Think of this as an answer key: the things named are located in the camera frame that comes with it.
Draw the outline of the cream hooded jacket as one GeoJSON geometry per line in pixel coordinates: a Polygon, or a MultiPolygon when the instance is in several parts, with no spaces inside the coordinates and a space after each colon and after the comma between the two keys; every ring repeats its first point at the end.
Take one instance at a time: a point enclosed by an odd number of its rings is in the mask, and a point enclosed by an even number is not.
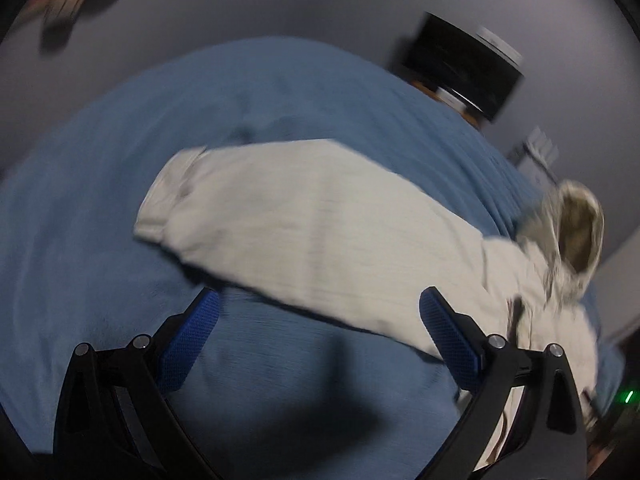
{"type": "Polygon", "coordinates": [[[435,287],[486,334],[559,344],[578,396],[596,390],[582,300],[603,210],[580,183],[552,188],[516,237],[486,236],[408,180],[330,140],[181,151],[155,178],[134,234],[182,263],[281,304],[435,354],[419,318],[435,287]]]}

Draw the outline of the blue fleece blanket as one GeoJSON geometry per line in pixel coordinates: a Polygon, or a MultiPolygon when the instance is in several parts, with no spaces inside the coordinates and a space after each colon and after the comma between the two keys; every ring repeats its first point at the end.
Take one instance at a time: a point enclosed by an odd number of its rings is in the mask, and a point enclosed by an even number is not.
{"type": "MultiPolygon", "coordinates": [[[[537,199],[456,112],[328,44],[245,39],[148,70],[51,132],[1,185],[1,404],[31,450],[50,451],[80,342],[120,348],[201,290],[198,272],[134,238],[168,159],[323,138],[486,235],[512,235],[537,199]]],[[[233,287],[171,403],[235,479],[411,479],[459,416],[441,362],[233,287]]]]}

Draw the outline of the white box above television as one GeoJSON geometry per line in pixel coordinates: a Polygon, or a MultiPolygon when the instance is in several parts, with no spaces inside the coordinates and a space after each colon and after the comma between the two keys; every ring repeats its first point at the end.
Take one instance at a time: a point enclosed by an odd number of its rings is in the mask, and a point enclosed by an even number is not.
{"type": "Polygon", "coordinates": [[[512,65],[520,67],[523,62],[523,55],[510,44],[503,40],[494,32],[484,26],[480,26],[476,31],[476,36],[484,44],[487,44],[492,50],[496,51],[512,65]]]}

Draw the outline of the black wall television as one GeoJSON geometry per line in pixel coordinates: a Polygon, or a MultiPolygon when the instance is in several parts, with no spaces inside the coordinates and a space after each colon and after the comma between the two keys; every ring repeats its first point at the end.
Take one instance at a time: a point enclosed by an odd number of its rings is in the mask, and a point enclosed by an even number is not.
{"type": "Polygon", "coordinates": [[[427,89],[449,92],[488,122],[496,119],[522,79],[503,55],[431,13],[400,65],[427,89]]]}

